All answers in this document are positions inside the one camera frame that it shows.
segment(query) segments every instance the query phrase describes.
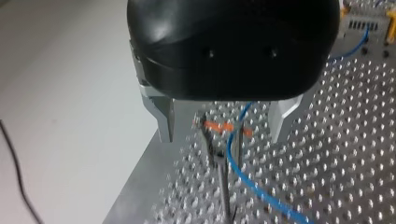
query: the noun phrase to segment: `white floor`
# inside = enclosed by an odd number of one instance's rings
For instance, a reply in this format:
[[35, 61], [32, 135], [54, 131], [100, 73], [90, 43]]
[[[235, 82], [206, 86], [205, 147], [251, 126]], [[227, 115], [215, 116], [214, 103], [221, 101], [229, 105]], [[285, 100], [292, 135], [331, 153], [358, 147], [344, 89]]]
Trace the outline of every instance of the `white floor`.
[[[126, 2], [0, 8], [0, 119], [45, 223], [102, 223], [156, 130], [137, 88]], [[33, 223], [2, 137], [0, 223]]]

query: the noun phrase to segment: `perforated metal plate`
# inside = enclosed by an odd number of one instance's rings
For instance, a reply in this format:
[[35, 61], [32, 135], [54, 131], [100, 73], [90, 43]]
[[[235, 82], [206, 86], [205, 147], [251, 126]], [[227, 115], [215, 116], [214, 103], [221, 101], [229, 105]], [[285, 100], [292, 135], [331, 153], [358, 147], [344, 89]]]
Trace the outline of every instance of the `perforated metal plate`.
[[[270, 142], [269, 104], [254, 104], [242, 171], [314, 223], [396, 223], [395, 78], [391, 66], [369, 57], [326, 64], [311, 106], [284, 144]], [[245, 104], [217, 102], [205, 110], [210, 120], [233, 123]], [[212, 135], [225, 148], [229, 133]], [[221, 223], [219, 181], [197, 138], [187, 137], [148, 223]], [[293, 223], [229, 170], [234, 223]]]

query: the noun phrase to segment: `metal pin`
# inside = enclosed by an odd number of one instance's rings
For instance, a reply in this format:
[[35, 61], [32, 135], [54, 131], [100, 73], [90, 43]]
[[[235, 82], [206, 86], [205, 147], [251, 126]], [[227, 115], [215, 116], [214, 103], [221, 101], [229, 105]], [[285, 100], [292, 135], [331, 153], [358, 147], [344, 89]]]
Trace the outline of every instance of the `metal pin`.
[[228, 191], [228, 164], [227, 159], [222, 153], [215, 156], [215, 162], [218, 167], [219, 173], [219, 186], [220, 186], [220, 197], [221, 206], [223, 208], [223, 223], [231, 224], [233, 219], [231, 218], [230, 209], [230, 192]]
[[233, 159], [236, 162], [236, 165], [238, 165], [238, 168], [241, 169], [242, 166], [242, 143], [244, 140], [244, 123], [241, 122], [239, 127], [236, 127], [235, 125], [235, 139], [233, 141], [233, 144], [231, 145], [231, 155], [233, 156]]

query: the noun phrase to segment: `thin wire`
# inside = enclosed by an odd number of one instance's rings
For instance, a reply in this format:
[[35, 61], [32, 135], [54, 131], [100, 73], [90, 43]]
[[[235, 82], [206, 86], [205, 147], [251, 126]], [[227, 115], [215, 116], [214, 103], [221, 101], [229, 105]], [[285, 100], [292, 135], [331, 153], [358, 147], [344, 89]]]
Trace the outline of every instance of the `thin wire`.
[[374, 7], [378, 7], [384, 0], [378, 0], [375, 2]]
[[351, 56], [352, 54], [354, 54], [356, 51], [358, 51], [358, 49], [364, 44], [364, 42], [366, 41], [367, 37], [369, 36], [369, 26], [367, 25], [367, 29], [364, 32], [363, 37], [361, 38], [361, 41], [359, 42], [359, 44], [357, 46], [355, 46], [355, 48], [353, 48], [352, 50], [348, 51], [347, 53], [344, 53], [340, 56], [337, 57], [331, 57], [329, 58], [328, 61], [334, 61], [334, 60], [339, 60], [341, 58], [347, 58], [349, 56]]
[[[386, 1], [385, 0], [378, 0], [378, 1], [375, 2], [374, 7], [379, 7], [379, 4], [381, 4], [382, 2], [386, 2]], [[395, 3], [394, 0], [388, 0], [387, 2]]]
[[4, 138], [6, 139], [6, 143], [9, 149], [9, 153], [12, 156], [12, 160], [14, 161], [14, 166], [15, 166], [15, 172], [17, 173], [17, 179], [18, 179], [18, 186], [19, 186], [19, 191], [20, 191], [20, 195], [22, 196], [23, 202], [25, 203], [26, 207], [28, 208], [30, 214], [32, 215], [32, 217], [35, 220], [35, 223], [37, 224], [43, 224], [44, 222], [42, 221], [42, 219], [40, 218], [40, 216], [38, 215], [37, 211], [35, 210], [35, 208], [33, 207], [32, 203], [29, 200], [29, 197], [27, 196], [26, 192], [25, 192], [25, 188], [23, 185], [23, 179], [22, 179], [22, 174], [21, 174], [21, 166], [20, 166], [20, 161], [18, 159], [17, 153], [15, 151], [15, 148], [11, 142], [11, 139], [8, 135], [6, 126], [4, 125], [3, 121], [0, 119], [0, 129], [3, 133]]
[[[241, 114], [239, 115], [239, 121], [243, 120], [244, 116], [246, 115], [248, 109], [251, 107], [252, 104], [253, 103], [248, 103], [245, 106], [245, 108], [242, 110]], [[294, 211], [286, 204], [283, 204], [279, 199], [270, 196], [264, 190], [260, 189], [258, 186], [256, 186], [256, 184], [253, 181], [251, 181], [246, 175], [242, 173], [242, 171], [238, 168], [238, 165], [236, 165], [231, 155], [231, 143], [233, 142], [233, 136], [234, 136], [234, 131], [231, 132], [230, 137], [228, 138], [227, 141], [227, 159], [230, 162], [231, 167], [233, 168], [235, 173], [241, 178], [241, 180], [248, 187], [250, 187], [253, 190], [253, 192], [257, 194], [257, 196], [259, 196], [262, 200], [268, 202], [271, 206], [279, 210], [281, 213], [285, 214], [286, 216], [289, 216], [290, 218], [294, 219], [299, 223], [313, 224], [313, 222], [310, 222], [308, 218], [303, 214]]]

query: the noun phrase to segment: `yellow component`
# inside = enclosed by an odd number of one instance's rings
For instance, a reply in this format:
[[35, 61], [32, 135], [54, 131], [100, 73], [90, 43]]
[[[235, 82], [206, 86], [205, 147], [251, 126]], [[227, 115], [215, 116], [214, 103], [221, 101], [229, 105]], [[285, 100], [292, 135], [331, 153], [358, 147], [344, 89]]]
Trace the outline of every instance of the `yellow component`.
[[345, 17], [345, 15], [349, 13], [349, 10], [350, 10], [350, 8], [347, 8], [347, 7], [341, 8], [341, 19], [343, 19]]
[[393, 43], [395, 41], [396, 35], [396, 11], [388, 11], [387, 15], [390, 17], [390, 26], [388, 30], [388, 43]]

